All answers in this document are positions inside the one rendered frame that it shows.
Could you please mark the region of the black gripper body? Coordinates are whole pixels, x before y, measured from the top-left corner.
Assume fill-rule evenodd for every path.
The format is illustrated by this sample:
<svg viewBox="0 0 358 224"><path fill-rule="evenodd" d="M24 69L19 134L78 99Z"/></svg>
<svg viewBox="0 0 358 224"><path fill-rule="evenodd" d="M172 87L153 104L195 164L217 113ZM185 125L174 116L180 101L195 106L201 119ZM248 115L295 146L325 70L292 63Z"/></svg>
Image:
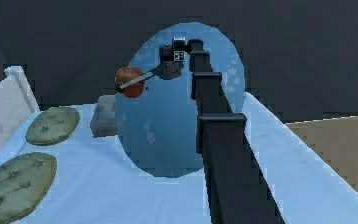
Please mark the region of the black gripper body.
<svg viewBox="0 0 358 224"><path fill-rule="evenodd" d="M156 67L155 74L163 80L173 80L181 75L185 51L174 49L170 45L159 47L160 63Z"/></svg>

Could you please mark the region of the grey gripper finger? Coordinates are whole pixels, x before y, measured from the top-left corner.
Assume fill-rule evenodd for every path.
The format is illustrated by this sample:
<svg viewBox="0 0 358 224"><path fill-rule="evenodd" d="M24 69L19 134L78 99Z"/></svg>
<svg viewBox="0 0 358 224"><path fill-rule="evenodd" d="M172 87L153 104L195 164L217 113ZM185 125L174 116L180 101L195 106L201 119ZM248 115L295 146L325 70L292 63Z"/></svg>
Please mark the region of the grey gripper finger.
<svg viewBox="0 0 358 224"><path fill-rule="evenodd" d="M134 78L126 83L121 83L117 85L117 91L118 92L123 92L126 88L128 88L129 86L132 86L136 83L139 83L141 81L145 81L147 79L150 79L151 77L153 77L154 74L152 72L146 72L144 73L142 76L139 76L137 78Z"/></svg>

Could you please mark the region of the red apple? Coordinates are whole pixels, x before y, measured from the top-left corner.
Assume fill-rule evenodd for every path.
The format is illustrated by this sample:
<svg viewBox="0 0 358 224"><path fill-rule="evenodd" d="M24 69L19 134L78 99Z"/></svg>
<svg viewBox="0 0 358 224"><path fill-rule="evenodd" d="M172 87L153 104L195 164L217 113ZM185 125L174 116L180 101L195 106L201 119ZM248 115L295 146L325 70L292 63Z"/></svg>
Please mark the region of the red apple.
<svg viewBox="0 0 358 224"><path fill-rule="evenodd" d="M126 83L142 75L143 72L138 67L133 67L133 66L121 67L115 73L115 82ZM144 88L145 88L145 82L140 81L129 87L126 87L123 91L123 95L128 98L137 98L142 95Z"/></svg>

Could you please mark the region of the pale blue bed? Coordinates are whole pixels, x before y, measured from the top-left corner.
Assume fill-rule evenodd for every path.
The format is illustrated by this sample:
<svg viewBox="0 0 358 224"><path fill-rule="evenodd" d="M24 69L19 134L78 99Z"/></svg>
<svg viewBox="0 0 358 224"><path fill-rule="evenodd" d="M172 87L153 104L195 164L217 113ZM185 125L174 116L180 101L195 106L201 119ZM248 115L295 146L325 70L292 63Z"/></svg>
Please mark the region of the pale blue bed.
<svg viewBox="0 0 358 224"><path fill-rule="evenodd" d="M34 151L25 132L35 118L24 75L0 82L0 165ZM13 224L211 224L205 178L155 178L139 170L115 137L94 138L93 106L78 106L77 130L50 146L57 174L37 208ZM286 224L358 224L358 193L252 95L243 112L247 137Z"/></svg>

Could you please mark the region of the grey square cushion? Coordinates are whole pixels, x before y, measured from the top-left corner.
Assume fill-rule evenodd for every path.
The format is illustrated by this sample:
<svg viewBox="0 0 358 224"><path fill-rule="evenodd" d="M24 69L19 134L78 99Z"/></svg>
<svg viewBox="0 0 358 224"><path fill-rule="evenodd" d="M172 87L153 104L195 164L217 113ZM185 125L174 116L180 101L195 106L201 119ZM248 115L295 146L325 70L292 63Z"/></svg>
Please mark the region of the grey square cushion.
<svg viewBox="0 0 358 224"><path fill-rule="evenodd" d="M90 122L94 138L117 135L115 102L114 95L102 95L99 97Z"/></svg>

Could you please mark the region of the green round pillow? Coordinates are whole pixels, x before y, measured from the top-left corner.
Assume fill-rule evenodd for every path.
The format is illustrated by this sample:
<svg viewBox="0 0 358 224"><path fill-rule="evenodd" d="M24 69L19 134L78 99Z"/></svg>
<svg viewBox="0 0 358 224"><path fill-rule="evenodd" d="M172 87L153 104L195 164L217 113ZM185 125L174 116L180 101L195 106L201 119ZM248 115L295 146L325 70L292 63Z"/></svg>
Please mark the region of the green round pillow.
<svg viewBox="0 0 358 224"><path fill-rule="evenodd" d="M0 165L0 224L33 212L48 193L57 171L53 155L32 152Z"/></svg>
<svg viewBox="0 0 358 224"><path fill-rule="evenodd" d="M67 140L75 131L80 114L73 107L52 107L40 113L27 129L25 139L36 146L49 146Z"/></svg>

